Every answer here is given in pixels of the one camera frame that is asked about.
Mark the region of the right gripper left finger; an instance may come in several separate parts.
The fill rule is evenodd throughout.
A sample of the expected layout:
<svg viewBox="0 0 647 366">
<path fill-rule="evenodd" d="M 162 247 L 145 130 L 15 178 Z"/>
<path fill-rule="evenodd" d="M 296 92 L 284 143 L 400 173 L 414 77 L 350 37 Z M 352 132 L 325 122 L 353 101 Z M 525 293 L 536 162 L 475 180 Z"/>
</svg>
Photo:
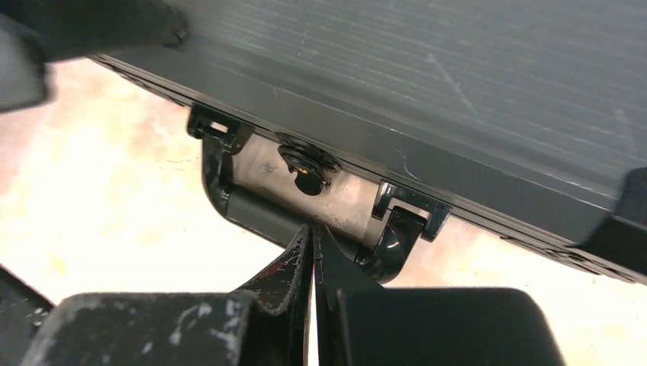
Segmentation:
<svg viewBox="0 0 647 366">
<path fill-rule="evenodd" d="M 314 254 L 311 228 L 230 293 L 232 365 L 306 365 Z"/>
</svg>

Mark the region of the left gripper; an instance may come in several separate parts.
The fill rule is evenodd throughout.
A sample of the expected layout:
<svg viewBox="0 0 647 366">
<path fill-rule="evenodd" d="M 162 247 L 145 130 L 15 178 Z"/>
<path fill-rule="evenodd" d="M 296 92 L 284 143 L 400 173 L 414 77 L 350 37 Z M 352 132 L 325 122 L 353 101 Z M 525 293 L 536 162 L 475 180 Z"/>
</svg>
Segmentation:
<svg viewBox="0 0 647 366">
<path fill-rule="evenodd" d="M 184 14 L 166 1 L 2 1 L 1 112 L 47 101 L 47 59 L 173 47 L 187 35 Z"/>
</svg>

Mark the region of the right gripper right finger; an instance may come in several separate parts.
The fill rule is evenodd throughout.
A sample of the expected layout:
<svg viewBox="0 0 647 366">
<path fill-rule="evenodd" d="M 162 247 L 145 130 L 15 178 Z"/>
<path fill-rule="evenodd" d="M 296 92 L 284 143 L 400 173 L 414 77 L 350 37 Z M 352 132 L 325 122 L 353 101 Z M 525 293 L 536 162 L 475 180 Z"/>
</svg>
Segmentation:
<svg viewBox="0 0 647 366">
<path fill-rule="evenodd" d="M 357 264 L 340 250 L 330 229 L 312 227 L 314 288 L 317 308 L 317 342 L 320 365 L 349 365 L 348 341 L 338 293 L 350 289 L 381 289 Z"/>
</svg>

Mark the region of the black poker set case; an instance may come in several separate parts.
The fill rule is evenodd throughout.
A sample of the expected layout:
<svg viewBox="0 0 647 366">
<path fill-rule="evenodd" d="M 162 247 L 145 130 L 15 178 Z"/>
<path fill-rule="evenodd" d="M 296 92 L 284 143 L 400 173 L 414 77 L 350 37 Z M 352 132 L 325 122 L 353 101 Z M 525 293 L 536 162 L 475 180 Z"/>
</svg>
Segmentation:
<svg viewBox="0 0 647 366">
<path fill-rule="evenodd" d="M 190 107 L 203 187 L 393 278 L 450 216 L 646 282 L 644 1 L 180 1 L 180 47 L 95 57 Z"/>
</svg>

